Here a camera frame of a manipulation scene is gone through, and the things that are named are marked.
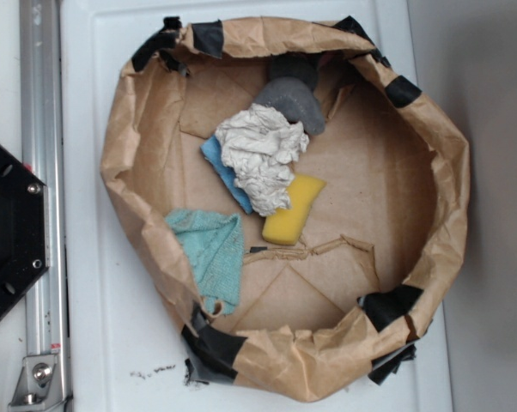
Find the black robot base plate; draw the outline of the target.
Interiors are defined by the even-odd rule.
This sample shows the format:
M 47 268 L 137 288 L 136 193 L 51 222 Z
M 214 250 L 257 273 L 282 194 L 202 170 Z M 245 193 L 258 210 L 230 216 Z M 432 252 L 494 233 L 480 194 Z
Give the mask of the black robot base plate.
M 0 144 L 0 322 L 47 269 L 46 185 Z

